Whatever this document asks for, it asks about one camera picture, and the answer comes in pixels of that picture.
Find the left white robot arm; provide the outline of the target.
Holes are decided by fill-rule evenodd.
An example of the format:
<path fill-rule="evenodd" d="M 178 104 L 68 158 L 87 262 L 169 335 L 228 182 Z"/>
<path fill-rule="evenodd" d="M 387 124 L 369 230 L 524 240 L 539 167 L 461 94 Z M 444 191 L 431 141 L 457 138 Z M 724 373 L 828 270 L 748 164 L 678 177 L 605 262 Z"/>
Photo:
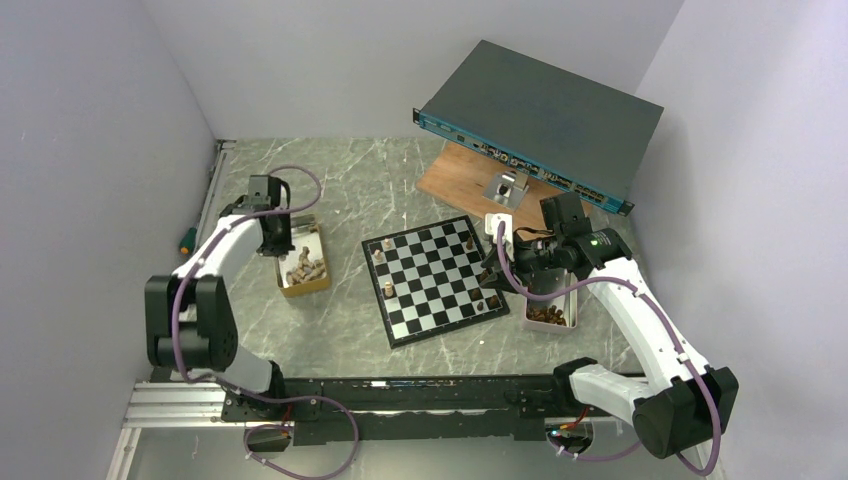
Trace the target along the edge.
<path fill-rule="evenodd" d="M 280 367 L 242 347 L 228 285 L 251 258 L 293 250 L 287 182 L 253 175 L 246 194 L 221 212 L 214 231 L 169 275 L 154 275 L 144 289 L 149 362 L 171 368 L 187 383 L 219 381 L 248 395 L 264 420 L 287 406 Z"/>

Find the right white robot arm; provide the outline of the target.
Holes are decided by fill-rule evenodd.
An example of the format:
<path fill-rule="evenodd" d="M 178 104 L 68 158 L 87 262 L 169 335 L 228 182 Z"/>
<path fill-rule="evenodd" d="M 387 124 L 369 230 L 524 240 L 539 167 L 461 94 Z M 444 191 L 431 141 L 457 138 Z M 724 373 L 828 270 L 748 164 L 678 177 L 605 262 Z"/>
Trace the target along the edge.
<path fill-rule="evenodd" d="M 739 389 L 736 376 L 728 367 L 711 366 L 685 340 L 623 238 L 612 228 L 594 228 L 576 194 L 545 198 L 540 208 L 545 228 L 533 240 L 514 239 L 511 215 L 485 215 L 492 245 L 483 262 L 490 271 L 486 283 L 536 302 L 587 288 L 645 375 L 633 380 L 588 357 L 566 362 L 552 374 L 553 406 L 564 415 L 596 407 L 632 426 L 639 445 L 654 457 L 676 456 L 707 476 L 719 460 Z"/>

